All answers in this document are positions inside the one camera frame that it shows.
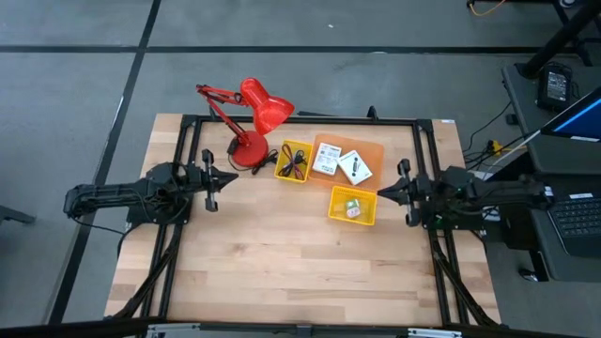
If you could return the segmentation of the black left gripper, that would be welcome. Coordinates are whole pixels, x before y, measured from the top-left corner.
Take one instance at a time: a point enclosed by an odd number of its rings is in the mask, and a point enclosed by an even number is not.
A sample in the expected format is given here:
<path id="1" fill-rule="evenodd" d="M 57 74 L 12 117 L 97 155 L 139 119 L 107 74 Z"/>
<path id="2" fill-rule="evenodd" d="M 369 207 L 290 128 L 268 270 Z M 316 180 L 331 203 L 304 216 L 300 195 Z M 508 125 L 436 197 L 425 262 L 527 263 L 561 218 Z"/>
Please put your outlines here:
<path id="1" fill-rule="evenodd" d="M 225 172 L 217 167 L 214 168 L 214 177 L 212 174 L 213 154 L 208 149 L 201 152 L 204 168 L 195 164 L 188 165 L 188 183 L 187 190 L 191 193 L 206 192 L 205 209 L 210 212 L 218 211 L 218 203 L 214 194 L 221 191 L 226 185 L 236 180 L 239 175 L 236 173 Z"/>

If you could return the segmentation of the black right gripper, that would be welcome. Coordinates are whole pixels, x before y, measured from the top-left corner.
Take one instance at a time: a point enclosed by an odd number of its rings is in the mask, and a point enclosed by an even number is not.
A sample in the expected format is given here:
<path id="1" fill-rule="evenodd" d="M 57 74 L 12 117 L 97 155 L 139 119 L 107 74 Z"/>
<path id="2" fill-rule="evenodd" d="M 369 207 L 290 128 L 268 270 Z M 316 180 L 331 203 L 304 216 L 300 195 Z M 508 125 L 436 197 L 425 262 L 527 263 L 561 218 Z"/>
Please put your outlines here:
<path id="1" fill-rule="evenodd" d="M 417 202 L 425 201 L 430 194 L 430 179 L 428 174 L 418 174 L 410 178 L 409 159 L 402 159 L 398 163 L 397 171 L 400 178 L 392 186 L 379 190 L 378 196 L 389 199 L 399 206 L 405 205 L 408 209 L 406 223 L 409 227 L 414 227 L 421 222 L 420 210 L 415 205 Z"/>

